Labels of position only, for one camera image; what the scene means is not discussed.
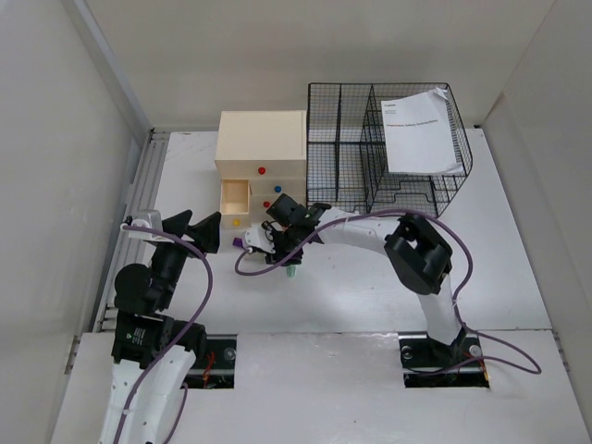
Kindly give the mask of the white instruction booklet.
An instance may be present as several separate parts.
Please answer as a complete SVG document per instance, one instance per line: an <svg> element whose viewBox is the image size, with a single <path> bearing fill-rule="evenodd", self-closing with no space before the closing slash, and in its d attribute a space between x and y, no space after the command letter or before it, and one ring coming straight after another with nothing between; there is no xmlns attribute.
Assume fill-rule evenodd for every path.
<svg viewBox="0 0 592 444"><path fill-rule="evenodd" d="M454 149L449 105L449 91L439 87L381 103L390 173L426 176L463 170Z"/></svg>

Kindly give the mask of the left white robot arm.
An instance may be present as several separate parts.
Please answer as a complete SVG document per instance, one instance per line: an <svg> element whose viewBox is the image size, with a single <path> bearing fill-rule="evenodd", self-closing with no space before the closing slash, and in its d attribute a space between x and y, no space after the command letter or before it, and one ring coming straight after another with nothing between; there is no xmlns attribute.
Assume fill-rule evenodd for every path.
<svg viewBox="0 0 592 444"><path fill-rule="evenodd" d="M220 213L196 224L191 218L190 210L168 218L146 210L120 226L155 250L149 263L126 265L115 278L112 382L102 443L168 443L186 404L185 378L206 358L204 326L194 317L182 321L165 313L186 261L205 263L220 245Z"/></svg>

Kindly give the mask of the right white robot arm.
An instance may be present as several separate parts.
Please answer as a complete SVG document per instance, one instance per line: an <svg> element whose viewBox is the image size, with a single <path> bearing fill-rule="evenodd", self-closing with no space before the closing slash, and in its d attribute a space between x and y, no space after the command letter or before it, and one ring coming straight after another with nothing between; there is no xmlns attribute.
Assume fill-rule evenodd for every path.
<svg viewBox="0 0 592 444"><path fill-rule="evenodd" d="M356 215L327 203L305 207L286 194L270 204L266 213L283 227L270 230L274 249L266 255L270 265L291 253L286 263L299 264L303 242L343 244L385 255L400 283L419 299L430 357L443 366L460 361L466 332L453 307L452 248L425 216Z"/></svg>

